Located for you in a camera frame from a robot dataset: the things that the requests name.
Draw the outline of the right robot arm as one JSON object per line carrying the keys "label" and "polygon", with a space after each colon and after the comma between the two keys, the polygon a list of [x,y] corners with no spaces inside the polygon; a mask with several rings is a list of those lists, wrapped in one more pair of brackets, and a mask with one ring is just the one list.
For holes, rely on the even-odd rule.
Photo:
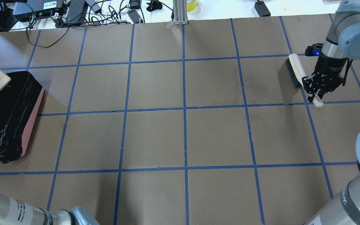
{"label": "right robot arm", "polygon": [[[305,55],[318,53],[311,76],[302,76],[300,84],[308,101],[322,107],[323,96],[345,85],[346,76],[340,72],[347,63],[360,60],[360,0],[341,1],[324,43],[307,47]],[[312,216],[306,225],[360,225],[360,133],[355,144],[358,176]]]}

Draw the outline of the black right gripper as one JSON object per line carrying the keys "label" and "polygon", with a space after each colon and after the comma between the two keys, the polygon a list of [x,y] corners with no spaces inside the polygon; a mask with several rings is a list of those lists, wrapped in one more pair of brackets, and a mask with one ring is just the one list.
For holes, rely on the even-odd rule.
{"label": "black right gripper", "polygon": [[334,58],[320,54],[313,74],[302,77],[302,85],[309,95],[308,101],[313,102],[316,94],[322,99],[326,93],[333,92],[340,85],[345,86],[346,80],[341,72],[348,62],[347,57]]}

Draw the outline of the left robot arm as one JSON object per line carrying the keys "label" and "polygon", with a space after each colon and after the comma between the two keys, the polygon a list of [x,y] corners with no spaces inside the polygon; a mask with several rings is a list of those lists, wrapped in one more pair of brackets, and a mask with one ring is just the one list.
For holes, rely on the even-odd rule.
{"label": "left robot arm", "polygon": [[99,225],[84,208],[48,211],[0,194],[0,225]]}

